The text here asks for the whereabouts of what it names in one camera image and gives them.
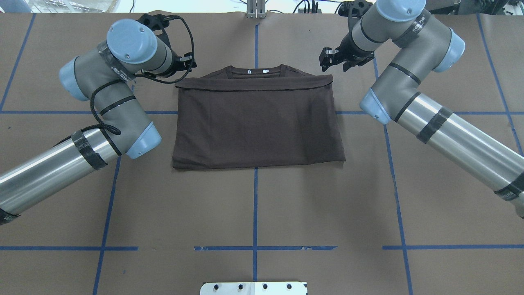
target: black band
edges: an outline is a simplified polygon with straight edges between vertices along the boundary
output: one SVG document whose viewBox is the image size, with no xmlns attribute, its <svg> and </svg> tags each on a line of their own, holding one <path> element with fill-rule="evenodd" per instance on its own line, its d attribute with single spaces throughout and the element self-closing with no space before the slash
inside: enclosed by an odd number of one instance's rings
<svg viewBox="0 0 524 295">
<path fill-rule="evenodd" d="M 113 150 L 115 151 L 115 153 L 120 157 L 122 155 L 122 152 L 120 152 L 120 150 L 116 147 L 116 144 L 113 142 L 113 140 L 109 137 L 109 134 L 107 134 L 107 131 L 105 131 L 105 129 L 100 129 L 100 131 L 102 132 L 102 134 L 104 135 L 105 139 L 107 140 L 107 142 L 109 142 L 109 145 L 113 148 Z"/>
<path fill-rule="evenodd" d="M 362 20 L 361 20 L 361 31 L 362 31 L 362 35 L 364 35 L 364 37 L 366 37 L 366 39 L 368 39 L 369 41 L 371 41 L 371 42 L 373 42 L 373 43 L 382 44 L 382 43 L 385 42 L 385 41 L 380 42 L 380 41 L 376 41 L 376 40 L 371 39 L 371 37 L 369 37 L 369 36 L 366 34 L 366 32 L 364 32 L 364 27 L 362 26 Z"/>
<path fill-rule="evenodd" d="M 406 104 L 404 104 L 404 106 L 402 107 L 400 112 L 398 112 L 397 116 L 395 117 L 395 122 L 398 122 L 398 119 L 400 119 L 400 116 L 402 116 L 404 111 L 409 107 L 409 105 L 413 102 L 413 100 L 415 100 L 415 98 L 417 98 L 421 94 L 422 94 L 422 92 L 417 92 L 417 93 L 413 94 L 413 96 L 408 100 L 408 102 L 406 102 Z"/>
<path fill-rule="evenodd" d="M 438 113 L 436 113 L 428 124 L 417 134 L 417 139 L 423 143 L 428 143 L 429 139 L 442 127 L 447 119 L 453 114 L 453 111 L 446 107 L 442 107 Z"/>
<path fill-rule="evenodd" d="M 0 209 L 0 225 L 10 223 L 18 216 L 20 216 L 20 214 L 13 215 L 13 214 L 7 213 L 4 210 Z"/>
<path fill-rule="evenodd" d="M 519 197 L 524 192 L 524 172 L 505 188 L 494 192 L 505 201 L 511 201 Z"/>
<path fill-rule="evenodd" d="M 123 104 L 123 103 L 125 103 L 125 102 L 128 102 L 128 101 L 130 101 L 130 100 L 133 100 L 133 99 L 136 99 L 136 97 L 133 96 L 133 95 L 132 95 L 132 96 L 128 96 L 128 97 L 126 97 L 126 98 L 122 98 L 122 99 L 120 99 L 119 101 L 117 101 L 117 102 L 113 102 L 113 103 L 110 104 L 109 106 L 105 107 L 103 110 L 101 110 L 101 111 L 99 112 L 99 114 L 100 114 L 100 115 L 104 115 L 105 113 L 107 113 L 107 112 L 111 111 L 112 109 L 114 109 L 114 108 L 120 106 L 121 104 Z"/>
<path fill-rule="evenodd" d="M 135 75 L 122 66 L 120 61 L 118 61 L 118 59 L 111 53 L 106 41 L 98 44 L 97 49 L 105 63 L 120 77 L 120 79 L 124 82 L 129 82 L 135 79 Z"/>
<path fill-rule="evenodd" d="M 413 24 L 411 24 L 411 26 L 409 26 L 409 28 L 404 33 L 402 33 L 402 35 L 400 35 L 400 37 L 393 40 L 393 43 L 395 43 L 395 45 L 400 48 L 407 47 L 411 42 L 413 42 L 413 40 L 419 37 L 420 31 L 424 29 L 424 26 L 428 23 L 430 17 L 431 13 L 424 9 L 422 13 L 413 21 Z"/>
<path fill-rule="evenodd" d="M 405 73 L 409 78 L 413 79 L 413 81 L 415 81 L 418 85 L 420 85 L 420 83 L 422 83 L 422 81 L 420 81 L 419 77 L 417 77 L 417 75 L 413 74 L 412 72 L 410 72 L 408 69 L 406 69 L 405 67 L 401 66 L 401 65 L 398 65 L 394 62 L 390 63 L 389 64 L 390 67 L 394 67 L 396 68 L 397 70 Z"/>
<path fill-rule="evenodd" d="M 103 167 L 107 166 L 107 163 L 100 157 L 98 153 L 95 153 L 89 141 L 85 138 L 84 133 L 78 130 L 71 135 L 74 146 L 77 147 L 77 150 L 84 157 L 84 159 L 93 167 L 95 170 L 100 170 Z"/>
</svg>

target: robotic arm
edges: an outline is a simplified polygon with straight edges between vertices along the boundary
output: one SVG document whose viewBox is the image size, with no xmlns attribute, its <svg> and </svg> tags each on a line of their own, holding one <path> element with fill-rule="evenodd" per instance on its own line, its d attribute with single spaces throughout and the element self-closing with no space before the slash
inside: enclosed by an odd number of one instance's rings
<svg viewBox="0 0 524 295">
<path fill-rule="evenodd" d="M 171 49 L 164 31 L 173 19 L 183 21 L 191 37 L 192 51 L 184 57 Z M 162 30 L 162 34 L 156 36 L 153 30 Z M 73 97 L 90 101 L 99 124 L 74 132 L 49 151 L 0 176 L 0 224 L 107 166 L 122 153 L 135 159 L 160 144 L 162 138 L 155 125 L 125 82 L 135 77 L 178 82 L 196 67 L 193 52 L 191 32 L 181 17 L 144 15 L 138 21 L 115 22 L 106 41 L 62 67 L 62 85 Z M 179 70 L 186 72 L 175 81 L 156 79 Z"/>
<path fill-rule="evenodd" d="M 431 71 L 449 69 L 465 49 L 424 6 L 425 0 L 346 3 L 341 15 L 348 16 L 350 32 L 335 50 L 322 50 L 320 66 L 323 71 L 343 61 L 344 71 L 362 66 L 391 39 L 401 50 L 360 107 L 382 124 L 399 123 L 511 202 L 524 219 L 524 158 L 417 90 Z"/>
</svg>

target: white bracket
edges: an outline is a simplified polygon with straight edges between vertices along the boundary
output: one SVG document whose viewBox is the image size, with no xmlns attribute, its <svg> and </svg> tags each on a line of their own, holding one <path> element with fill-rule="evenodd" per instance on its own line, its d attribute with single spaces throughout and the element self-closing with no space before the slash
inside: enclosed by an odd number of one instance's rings
<svg viewBox="0 0 524 295">
<path fill-rule="evenodd" d="M 307 295 L 306 282 L 205 283 L 200 295 Z"/>
<path fill-rule="evenodd" d="M 266 0 L 246 0 L 247 18 L 266 18 Z"/>
</svg>

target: blue cap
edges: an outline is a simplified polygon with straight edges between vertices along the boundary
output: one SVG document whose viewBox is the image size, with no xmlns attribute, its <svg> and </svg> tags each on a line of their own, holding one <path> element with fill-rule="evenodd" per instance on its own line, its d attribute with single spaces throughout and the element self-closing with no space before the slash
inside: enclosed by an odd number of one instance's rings
<svg viewBox="0 0 524 295">
<path fill-rule="evenodd" d="M 462 56 L 464 53 L 464 50 L 466 49 L 466 42 L 462 40 L 461 37 L 459 37 L 452 28 L 451 30 L 451 41 L 450 46 L 447 48 L 446 55 L 440 62 L 440 64 L 433 69 L 433 71 L 440 73 L 443 72 L 449 68 L 451 68 L 452 65 L 454 65 Z"/>
<path fill-rule="evenodd" d="M 62 86 L 69 94 L 78 100 L 87 101 L 89 98 L 87 98 L 80 90 L 80 87 L 78 87 L 77 78 L 74 75 L 74 61 L 77 58 L 78 56 L 63 66 L 58 72 L 58 77 L 60 78 L 60 83 L 62 83 Z"/>
<path fill-rule="evenodd" d="M 388 112 L 378 100 L 373 89 L 369 89 L 360 103 L 360 108 L 383 125 L 391 121 Z"/>
<path fill-rule="evenodd" d="M 107 46 L 119 60 L 142 64 L 157 52 L 157 36 L 148 27 L 132 19 L 116 21 L 107 32 Z"/>
<path fill-rule="evenodd" d="M 138 139 L 133 143 L 126 155 L 131 159 L 136 159 L 141 155 L 149 152 L 160 144 L 162 137 L 158 133 L 153 122 L 151 122 Z"/>
<path fill-rule="evenodd" d="M 377 11 L 392 22 L 414 20 L 422 13 L 425 0 L 377 0 Z"/>
</svg>

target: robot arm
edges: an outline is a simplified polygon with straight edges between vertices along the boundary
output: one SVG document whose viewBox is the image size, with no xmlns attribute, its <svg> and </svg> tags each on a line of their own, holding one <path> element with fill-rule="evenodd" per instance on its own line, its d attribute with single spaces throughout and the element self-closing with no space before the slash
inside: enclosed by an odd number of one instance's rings
<svg viewBox="0 0 524 295">
<path fill-rule="evenodd" d="M 169 45 L 163 28 L 176 18 L 181 19 L 163 15 L 144 15 L 139 21 L 121 19 L 111 26 L 106 41 L 60 70 L 62 85 L 73 97 L 90 100 L 99 124 L 74 132 L 49 151 L 0 176 L 0 224 L 123 153 L 135 159 L 160 144 L 155 125 L 125 82 L 137 76 L 160 81 L 154 77 L 170 77 L 178 70 L 187 71 L 184 78 L 196 66 L 192 52 L 180 57 Z M 163 34 L 156 36 L 152 29 L 161 29 Z M 138 71 L 147 72 L 135 75 Z"/>
<path fill-rule="evenodd" d="M 346 12 L 350 32 L 340 46 L 322 50 L 322 70 L 343 61 L 345 71 L 361 66 L 391 39 L 401 50 L 360 107 L 382 124 L 391 119 L 399 123 L 511 202 L 517 215 L 524 218 L 524 158 L 417 89 L 432 70 L 449 69 L 465 49 L 464 41 L 424 6 L 425 0 L 377 0 L 373 6 L 357 0 L 346 4 L 346 11 L 357 13 Z M 354 16 L 361 18 L 355 21 Z"/>
</svg>

